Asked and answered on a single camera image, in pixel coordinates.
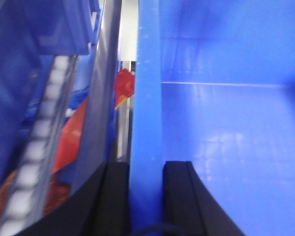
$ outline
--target orange item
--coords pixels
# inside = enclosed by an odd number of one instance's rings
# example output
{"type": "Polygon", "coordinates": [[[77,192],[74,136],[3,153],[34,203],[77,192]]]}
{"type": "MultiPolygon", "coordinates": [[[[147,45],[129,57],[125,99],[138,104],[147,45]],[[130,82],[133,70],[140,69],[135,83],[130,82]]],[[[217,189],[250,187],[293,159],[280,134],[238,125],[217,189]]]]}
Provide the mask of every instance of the orange item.
{"type": "Polygon", "coordinates": [[[46,200],[44,216],[55,210],[70,196],[71,186],[57,181],[58,174],[52,175],[46,200]]]}
{"type": "Polygon", "coordinates": [[[115,91],[116,91],[116,106],[120,106],[127,98],[134,95],[134,75],[127,69],[121,70],[116,76],[115,91]]]}
{"type": "Polygon", "coordinates": [[[53,174],[77,158],[87,103],[86,98],[62,130],[53,174]]]}

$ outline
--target blue plastic surface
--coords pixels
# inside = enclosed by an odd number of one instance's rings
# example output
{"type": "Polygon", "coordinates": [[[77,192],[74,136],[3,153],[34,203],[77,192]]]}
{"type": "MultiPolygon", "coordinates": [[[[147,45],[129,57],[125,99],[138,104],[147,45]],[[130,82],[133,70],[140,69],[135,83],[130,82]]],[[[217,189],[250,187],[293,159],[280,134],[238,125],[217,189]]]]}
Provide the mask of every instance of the blue plastic surface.
{"type": "Polygon", "coordinates": [[[87,55],[91,42],[91,6],[88,0],[21,0],[40,53],[87,55]]]}
{"type": "Polygon", "coordinates": [[[100,12],[100,6],[98,0],[89,0],[91,12],[100,12]]]}
{"type": "Polygon", "coordinates": [[[84,90],[89,86],[90,79],[92,77],[92,72],[94,69],[94,59],[96,54],[96,45],[98,41],[99,29],[102,22],[102,13],[101,9],[99,9],[96,16],[96,22],[94,27],[94,32],[91,37],[92,46],[89,50],[88,55],[79,56],[79,64],[77,68],[77,75],[73,85],[73,91],[84,90]]]}
{"type": "MultiPolygon", "coordinates": [[[[158,39],[150,35],[159,30],[163,162],[191,160],[248,236],[295,235],[295,1],[162,0],[159,25],[148,23],[152,9],[140,7],[139,27],[147,32],[139,41],[150,45],[139,44],[138,60],[153,62],[144,68],[157,71],[158,39]]],[[[136,79],[137,86],[155,81],[147,72],[136,79]]],[[[141,183],[148,177],[140,170],[151,166],[147,155],[158,149],[158,142],[151,144],[155,137],[135,141],[158,117],[157,106],[137,101],[149,96],[136,89],[134,111],[141,120],[134,120],[134,129],[142,123],[142,133],[134,133],[133,149],[149,150],[134,156],[141,164],[132,166],[130,178],[141,183]]],[[[160,182],[158,171],[150,171],[153,183],[142,188],[160,182]]],[[[155,212],[145,204],[148,222],[155,212]]]]}
{"type": "Polygon", "coordinates": [[[139,4],[129,198],[133,230],[162,219],[162,117],[158,1],[139,4]]]}
{"type": "Polygon", "coordinates": [[[36,43],[19,5],[0,0],[0,183],[39,73],[36,43]]]}

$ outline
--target red object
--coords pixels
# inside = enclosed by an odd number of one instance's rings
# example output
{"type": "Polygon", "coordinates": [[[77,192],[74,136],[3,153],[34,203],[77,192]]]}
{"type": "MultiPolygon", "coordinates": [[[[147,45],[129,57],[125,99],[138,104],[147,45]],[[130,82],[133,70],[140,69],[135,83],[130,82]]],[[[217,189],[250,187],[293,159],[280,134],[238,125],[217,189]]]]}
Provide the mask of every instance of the red object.
{"type": "Polygon", "coordinates": [[[116,76],[115,91],[116,91],[116,105],[118,108],[127,98],[134,95],[134,75],[127,69],[121,70],[116,76]]]}
{"type": "Polygon", "coordinates": [[[86,98],[62,130],[53,174],[77,158],[87,103],[86,98]]]}

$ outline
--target plastic container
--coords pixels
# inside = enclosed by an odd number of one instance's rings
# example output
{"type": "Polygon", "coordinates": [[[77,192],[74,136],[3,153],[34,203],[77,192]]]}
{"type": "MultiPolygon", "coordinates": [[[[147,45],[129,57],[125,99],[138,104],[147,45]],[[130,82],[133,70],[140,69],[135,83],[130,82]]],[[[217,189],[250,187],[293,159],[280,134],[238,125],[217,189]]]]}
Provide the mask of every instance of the plastic container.
{"type": "Polygon", "coordinates": [[[95,0],[21,0],[26,20],[44,55],[87,55],[95,0]]]}
{"type": "Polygon", "coordinates": [[[134,227],[161,215],[164,161],[190,160],[245,234],[295,235],[295,1],[142,1],[139,15],[134,227]]]}
{"type": "Polygon", "coordinates": [[[40,69],[22,9],[14,1],[0,0],[0,184],[40,69]]]}

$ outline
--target white roller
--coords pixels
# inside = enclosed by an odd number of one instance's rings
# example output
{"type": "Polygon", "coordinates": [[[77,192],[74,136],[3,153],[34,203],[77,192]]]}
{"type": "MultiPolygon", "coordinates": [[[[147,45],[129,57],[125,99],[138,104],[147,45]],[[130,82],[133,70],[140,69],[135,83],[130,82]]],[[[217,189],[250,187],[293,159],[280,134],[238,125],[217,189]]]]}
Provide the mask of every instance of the white roller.
{"type": "Polygon", "coordinates": [[[66,70],[68,67],[68,56],[55,57],[54,67],[60,70],[66,70]]]}
{"type": "Polygon", "coordinates": [[[25,159],[41,161],[44,158],[46,143],[45,140],[32,140],[29,142],[25,151],[25,159]]]}
{"type": "Polygon", "coordinates": [[[48,138],[51,132],[51,119],[39,119],[33,126],[32,135],[39,138],[48,138]]]}
{"type": "Polygon", "coordinates": [[[18,173],[16,185],[22,188],[34,188],[38,183],[40,165],[24,164],[18,173]]]}
{"type": "Polygon", "coordinates": [[[0,236],[12,236],[23,229],[24,220],[7,220],[0,228],[0,236]]]}
{"type": "Polygon", "coordinates": [[[63,84],[65,76],[65,70],[63,69],[54,69],[50,72],[49,82],[53,84],[63,84]]]}
{"type": "Polygon", "coordinates": [[[46,87],[45,98],[49,100],[58,100],[61,92],[60,84],[49,84],[46,87]]]}
{"type": "Polygon", "coordinates": [[[43,101],[40,105],[39,115],[42,117],[53,117],[56,109],[56,101],[43,101]]]}
{"type": "Polygon", "coordinates": [[[33,190],[17,190],[8,202],[6,214],[8,218],[24,219],[29,213],[32,203],[33,190]]]}

